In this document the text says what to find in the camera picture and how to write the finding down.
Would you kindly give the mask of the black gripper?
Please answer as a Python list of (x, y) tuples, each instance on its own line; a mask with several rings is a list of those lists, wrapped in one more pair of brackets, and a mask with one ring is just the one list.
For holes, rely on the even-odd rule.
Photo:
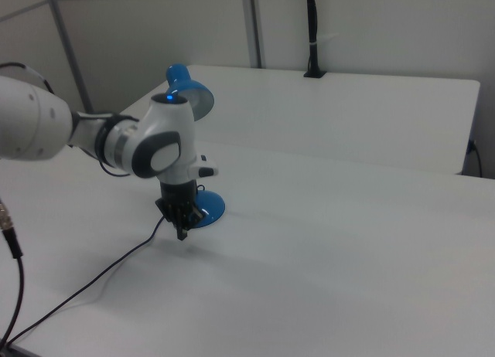
[(155, 201), (166, 220), (176, 228), (177, 239), (188, 237), (189, 229), (202, 219), (203, 213), (196, 204), (197, 183), (195, 180), (178, 184), (160, 183), (161, 198)]

